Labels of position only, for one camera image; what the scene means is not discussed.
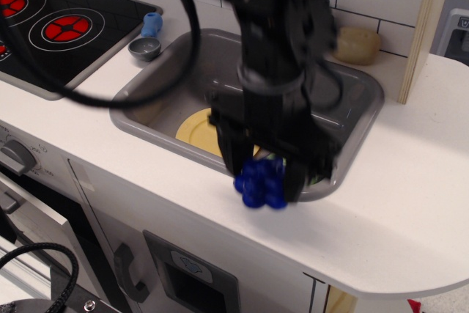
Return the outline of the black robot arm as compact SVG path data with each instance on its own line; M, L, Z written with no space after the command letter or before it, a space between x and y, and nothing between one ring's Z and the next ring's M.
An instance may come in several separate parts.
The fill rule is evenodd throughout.
M176 89L192 71L201 45L193 0L180 0L191 28L191 52L178 75L135 100L104 100L74 92L38 67L6 21L1 38L27 70L66 98L85 106L127 109L147 105ZM239 93L210 97L224 163L243 203L275 209L296 202L314 177L330 178L341 144L314 121L314 110L330 111L312 99L314 68L327 69L324 54L336 47L328 0L227 0L241 31Z

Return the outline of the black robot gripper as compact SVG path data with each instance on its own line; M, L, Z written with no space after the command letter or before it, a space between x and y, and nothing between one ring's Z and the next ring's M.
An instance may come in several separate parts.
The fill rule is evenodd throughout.
M312 97L314 83L313 75L302 74L281 86L243 85L240 90L209 93L210 123L217 130L218 146L232 175L241 174L244 163L253 157L254 146L259 146L286 159L286 202L298 202L313 176L332 176L341 144L319 126L312 112L333 109L341 91L337 89L318 105Z

